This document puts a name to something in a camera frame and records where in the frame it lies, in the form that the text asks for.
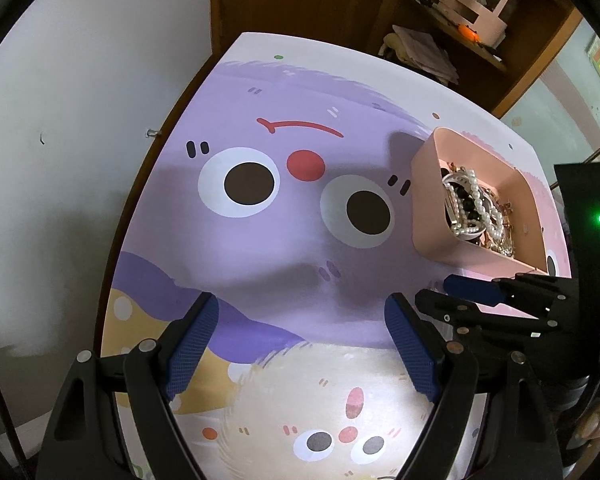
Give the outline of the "person's right hand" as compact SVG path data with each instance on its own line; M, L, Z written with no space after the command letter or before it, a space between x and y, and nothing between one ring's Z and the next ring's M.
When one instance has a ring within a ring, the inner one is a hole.
M600 403L581 417L577 426L577 436L582 440L600 438Z

